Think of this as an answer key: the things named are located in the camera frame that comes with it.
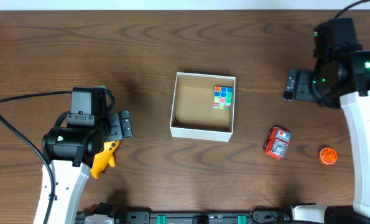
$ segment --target orange round object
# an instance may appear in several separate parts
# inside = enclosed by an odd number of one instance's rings
[[[326,147],[319,152],[318,158],[322,164],[332,165],[336,162],[338,156],[334,149]]]

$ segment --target red toy car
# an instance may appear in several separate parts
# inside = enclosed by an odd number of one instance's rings
[[[289,146],[291,134],[288,130],[274,127],[269,133],[269,140],[264,145],[265,154],[276,159],[283,159]]]

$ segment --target white backdrop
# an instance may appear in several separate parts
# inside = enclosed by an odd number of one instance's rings
[[[0,10],[342,9],[356,0],[0,0]],[[370,9],[370,2],[355,9]]]

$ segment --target green light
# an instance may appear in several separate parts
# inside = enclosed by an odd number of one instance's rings
[[[365,68],[370,68],[370,62],[365,62],[365,63],[364,63],[364,67],[365,67]]]

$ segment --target rubik's cube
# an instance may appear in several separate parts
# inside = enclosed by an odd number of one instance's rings
[[[230,109],[232,104],[233,89],[231,87],[215,87],[214,109]]]

